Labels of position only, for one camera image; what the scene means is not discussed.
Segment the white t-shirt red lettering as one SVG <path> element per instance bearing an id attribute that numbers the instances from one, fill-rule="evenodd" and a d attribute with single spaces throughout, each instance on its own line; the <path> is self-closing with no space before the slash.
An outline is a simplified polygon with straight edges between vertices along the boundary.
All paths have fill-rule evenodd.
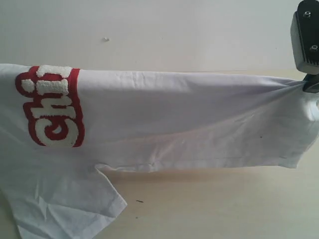
<path id="1" fill-rule="evenodd" d="M 91 239 L 125 209 L 102 169 L 295 168 L 319 135 L 306 81 L 0 66 L 0 189 L 23 239 Z"/>

